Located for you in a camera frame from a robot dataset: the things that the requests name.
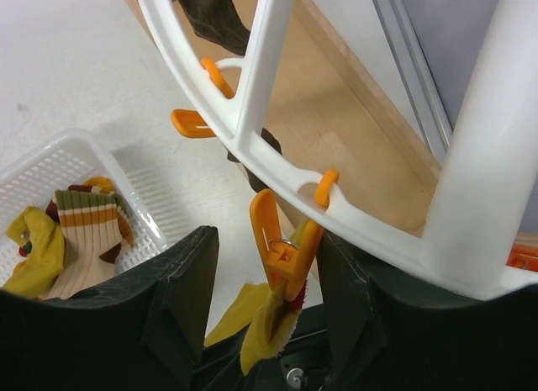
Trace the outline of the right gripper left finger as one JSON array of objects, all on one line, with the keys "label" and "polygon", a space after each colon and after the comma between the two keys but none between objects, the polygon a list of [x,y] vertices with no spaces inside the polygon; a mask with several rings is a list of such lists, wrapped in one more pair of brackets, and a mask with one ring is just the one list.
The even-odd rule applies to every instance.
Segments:
[{"label": "right gripper left finger", "polygon": [[68,299],[2,292],[2,389],[189,389],[202,356],[218,254],[218,231],[201,226]]}]

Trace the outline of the orange clip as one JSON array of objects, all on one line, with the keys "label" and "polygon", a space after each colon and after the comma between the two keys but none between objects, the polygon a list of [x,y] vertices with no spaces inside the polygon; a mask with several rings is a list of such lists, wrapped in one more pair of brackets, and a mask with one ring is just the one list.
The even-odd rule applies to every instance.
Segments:
[{"label": "orange clip", "polygon": [[175,109],[171,112],[171,121],[177,132],[187,138],[228,140],[233,136],[234,126],[226,114],[235,90],[219,66],[208,57],[180,56],[174,60],[173,75],[193,103],[194,110]]},{"label": "orange clip", "polygon": [[301,293],[314,262],[324,227],[312,219],[299,231],[299,240],[282,236],[275,193],[260,191],[250,205],[250,218],[266,280],[272,290],[282,289],[292,302]]},{"label": "orange clip", "polygon": [[538,250],[534,246],[514,244],[507,261],[509,267],[538,272]]}]

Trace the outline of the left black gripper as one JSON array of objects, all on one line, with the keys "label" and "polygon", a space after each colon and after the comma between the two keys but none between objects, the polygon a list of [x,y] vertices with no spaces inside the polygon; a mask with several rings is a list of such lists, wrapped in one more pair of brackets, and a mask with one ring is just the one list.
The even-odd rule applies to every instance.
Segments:
[{"label": "left black gripper", "polygon": [[192,390],[324,390],[333,359],[322,304],[305,309],[293,336],[275,357],[240,370],[240,344],[246,330],[203,349]]}]

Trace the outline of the wooden drying rack frame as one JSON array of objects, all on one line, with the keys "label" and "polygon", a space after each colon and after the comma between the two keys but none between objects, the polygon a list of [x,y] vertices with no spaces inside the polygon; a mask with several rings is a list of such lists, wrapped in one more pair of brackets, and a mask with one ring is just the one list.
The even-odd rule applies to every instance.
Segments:
[{"label": "wooden drying rack frame", "polygon": [[292,0],[266,116],[294,166],[340,172],[349,202],[421,236],[440,163],[312,0]]}]

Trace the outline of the white round sock hanger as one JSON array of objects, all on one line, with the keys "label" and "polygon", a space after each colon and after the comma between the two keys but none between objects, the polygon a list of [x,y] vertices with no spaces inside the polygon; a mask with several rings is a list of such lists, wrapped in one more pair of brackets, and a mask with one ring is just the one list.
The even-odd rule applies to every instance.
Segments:
[{"label": "white round sock hanger", "polygon": [[500,0],[454,134],[424,143],[313,0],[232,0],[244,55],[198,38],[178,0],[137,0],[171,74],[289,205],[426,282],[493,299],[537,177],[537,0]]}]

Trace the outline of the white plastic basket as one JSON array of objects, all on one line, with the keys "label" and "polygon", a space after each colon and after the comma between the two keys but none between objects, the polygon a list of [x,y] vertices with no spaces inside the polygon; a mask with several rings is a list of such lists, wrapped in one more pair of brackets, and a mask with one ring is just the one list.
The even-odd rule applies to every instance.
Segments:
[{"label": "white plastic basket", "polygon": [[18,246],[5,235],[9,224],[28,206],[44,209],[56,189],[106,177],[124,199],[133,229],[134,246],[114,264],[98,257],[66,260],[66,268],[54,287],[41,298],[67,299],[146,262],[168,247],[140,195],[115,158],[83,129],[67,129],[40,143],[30,153],[1,170],[1,282],[23,260]]}]

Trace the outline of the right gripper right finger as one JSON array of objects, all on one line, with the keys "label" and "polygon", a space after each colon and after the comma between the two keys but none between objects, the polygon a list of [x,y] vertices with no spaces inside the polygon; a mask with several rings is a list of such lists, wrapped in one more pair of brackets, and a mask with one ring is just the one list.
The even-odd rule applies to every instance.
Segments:
[{"label": "right gripper right finger", "polygon": [[470,299],[329,232],[318,269],[333,358],[330,389],[536,389],[536,286]]}]

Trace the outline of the olive yellow sock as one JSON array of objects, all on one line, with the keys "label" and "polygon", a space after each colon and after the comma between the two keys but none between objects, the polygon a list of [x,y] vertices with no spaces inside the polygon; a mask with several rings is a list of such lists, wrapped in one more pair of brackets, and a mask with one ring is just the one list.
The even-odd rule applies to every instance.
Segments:
[{"label": "olive yellow sock", "polygon": [[3,289],[31,299],[48,292],[64,269],[65,240],[60,225],[41,209],[28,206],[5,234],[26,256]]},{"label": "olive yellow sock", "polygon": [[282,288],[270,289],[268,283],[246,283],[219,323],[204,340],[206,347],[247,329],[240,348],[240,369],[247,375],[260,361],[275,357],[290,341],[301,315],[308,284],[288,302]]}]

